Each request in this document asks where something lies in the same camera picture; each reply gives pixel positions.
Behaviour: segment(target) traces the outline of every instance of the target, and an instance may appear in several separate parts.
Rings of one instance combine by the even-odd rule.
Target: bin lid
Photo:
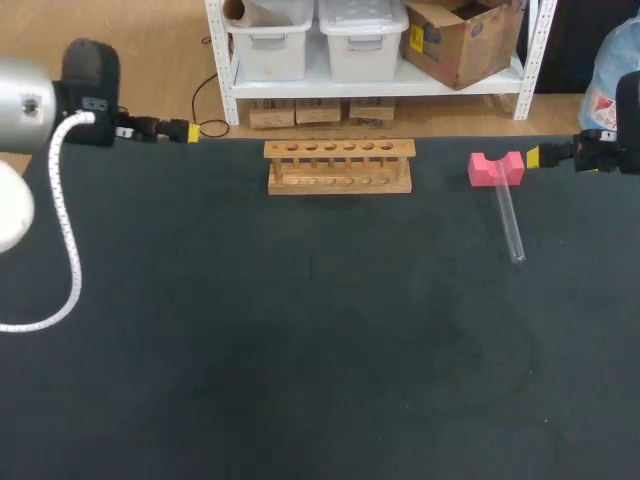
[[[380,35],[409,27],[402,0],[320,0],[320,30],[326,35]]]
[[[252,0],[258,7],[282,14],[291,22],[282,27],[238,27],[224,19],[227,32],[234,34],[262,35],[306,32],[313,22],[313,0]]]

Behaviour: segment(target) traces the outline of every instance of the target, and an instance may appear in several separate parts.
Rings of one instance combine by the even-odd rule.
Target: white sphere
[[[31,190],[16,171],[0,160],[0,252],[13,247],[33,222]]]

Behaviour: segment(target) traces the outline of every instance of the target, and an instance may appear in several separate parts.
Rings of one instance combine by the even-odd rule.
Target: white plastic storage bin
[[[301,80],[305,75],[305,43],[313,21],[313,0],[261,0],[254,2],[286,15],[288,27],[234,27],[233,45],[244,77],[252,81]]]
[[[402,0],[320,0],[319,16],[334,82],[394,79],[400,37],[409,28]]]

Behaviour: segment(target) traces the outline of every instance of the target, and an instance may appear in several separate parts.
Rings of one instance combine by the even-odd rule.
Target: wooden floor
[[[203,0],[0,0],[0,11],[0,55],[30,58],[45,66],[52,78],[59,77],[62,55],[72,40],[87,37],[114,46],[122,64],[120,103],[133,115],[190,118],[193,91],[215,72],[211,46],[200,43],[209,34]],[[255,131],[239,126],[229,136],[570,134],[579,130],[579,101],[575,95],[537,96],[529,120],[513,122],[511,95],[401,99],[398,119],[388,129]],[[203,89],[196,108],[200,121],[223,117],[215,81]],[[213,126],[206,131],[216,133]],[[22,171],[28,157],[9,156],[9,161]]]

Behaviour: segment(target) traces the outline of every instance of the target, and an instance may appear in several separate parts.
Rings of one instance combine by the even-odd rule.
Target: silver cylinder
[[[56,96],[46,70],[0,56],[0,152],[33,153],[53,130]]]

